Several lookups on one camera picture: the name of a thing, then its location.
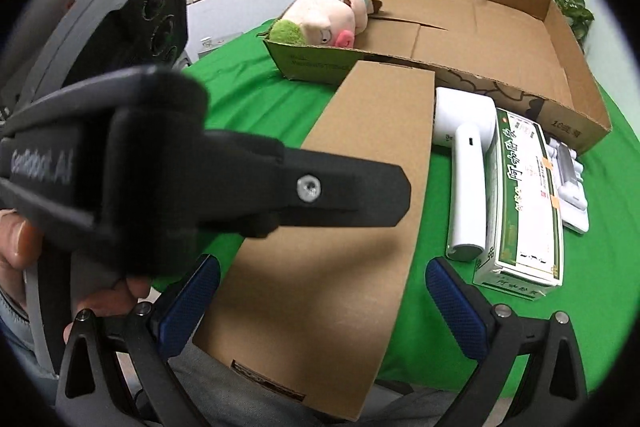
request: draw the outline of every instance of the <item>cardboard box lid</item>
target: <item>cardboard box lid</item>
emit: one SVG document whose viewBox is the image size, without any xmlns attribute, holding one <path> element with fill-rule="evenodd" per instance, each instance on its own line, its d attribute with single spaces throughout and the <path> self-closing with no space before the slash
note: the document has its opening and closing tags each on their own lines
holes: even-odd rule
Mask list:
<svg viewBox="0 0 640 427">
<path fill-rule="evenodd" d="M 434 74 L 358 62 L 303 148 L 399 164 L 411 206 L 392 229 L 279 229 L 245 240 L 194 343 L 286 396 L 355 420 L 378 373 L 414 256 Z"/>
<path fill-rule="evenodd" d="M 267 48 L 294 80 L 339 84 L 362 59 L 427 68 L 439 84 L 487 94 L 579 152 L 610 131 L 598 86 L 552 0 L 381 1 L 356 50 L 268 38 Z"/>
</svg>

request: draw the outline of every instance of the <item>white hair dryer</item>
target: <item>white hair dryer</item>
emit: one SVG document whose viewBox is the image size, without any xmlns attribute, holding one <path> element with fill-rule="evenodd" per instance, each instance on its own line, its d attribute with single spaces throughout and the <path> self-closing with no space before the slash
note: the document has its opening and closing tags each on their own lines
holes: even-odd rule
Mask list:
<svg viewBox="0 0 640 427">
<path fill-rule="evenodd" d="M 484 153 L 494 137 L 495 118 L 488 96 L 436 88 L 433 143 L 452 149 L 446 255 L 454 261 L 472 261 L 486 247 Z"/>
</svg>

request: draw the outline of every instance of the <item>table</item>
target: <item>table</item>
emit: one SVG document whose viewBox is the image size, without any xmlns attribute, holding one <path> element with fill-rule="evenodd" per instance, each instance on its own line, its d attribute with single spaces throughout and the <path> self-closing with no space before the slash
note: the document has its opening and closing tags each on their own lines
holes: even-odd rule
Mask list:
<svg viewBox="0 0 640 427">
<path fill-rule="evenodd" d="M 283 78 L 258 34 L 270 22 L 199 60 L 185 73 L 209 91 L 207 128 L 253 132 L 300 146 L 335 88 Z M 613 101 L 603 93 L 614 130 L 581 156 L 589 201 L 590 231 L 564 231 L 564 285 L 530 302 L 481 289 L 492 303 L 506 303 L 518 314 L 548 318 L 567 312 L 577 334 L 587 384 L 606 375 L 638 312 L 640 289 L 640 142 Z M 406 284 L 379 378 L 459 390 L 475 367 L 465 359 L 424 286 L 428 260 L 442 255 L 449 219 L 450 152 L 434 148 L 414 262 Z M 202 248 L 214 254 L 223 273 L 242 243 L 237 235 Z M 453 263 L 470 282 L 473 263 Z M 156 282 L 162 288 L 166 280 Z M 514 365 L 503 395 L 516 390 L 526 360 Z"/>
</svg>

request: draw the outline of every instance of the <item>camera lens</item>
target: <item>camera lens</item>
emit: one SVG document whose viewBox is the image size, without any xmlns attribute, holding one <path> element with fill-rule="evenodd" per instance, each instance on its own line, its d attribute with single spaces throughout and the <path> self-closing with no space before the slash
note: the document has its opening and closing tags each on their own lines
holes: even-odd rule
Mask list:
<svg viewBox="0 0 640 427">
<path fill-rule="evenodd" d="M 145 4 L 142 7 L 142 16 L 150 21 L 160 13 L 165 2 L 166 0 L 145 0 Z"/>
<path fill-rule="evenodd" d="M 174 32 L 174 16 L 168 15 L 154 31 L 151 37 L 151 54 L 157 57 L 161 54 L 171 39 L 171 35 Z"/>
</svg>

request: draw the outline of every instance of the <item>stuffed pig toy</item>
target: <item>stuffed pig toy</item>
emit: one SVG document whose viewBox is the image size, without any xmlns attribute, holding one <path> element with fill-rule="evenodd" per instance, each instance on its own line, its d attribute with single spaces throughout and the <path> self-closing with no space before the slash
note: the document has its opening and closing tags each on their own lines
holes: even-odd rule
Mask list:
<svg viewBox="0 0 640 427">
<path fill-rule="evenodd" d="M 283 44 L 353 48 L 373 12 L 371 0 L 296 0 L 272 26 L 269 38 Z"/>
</svg>

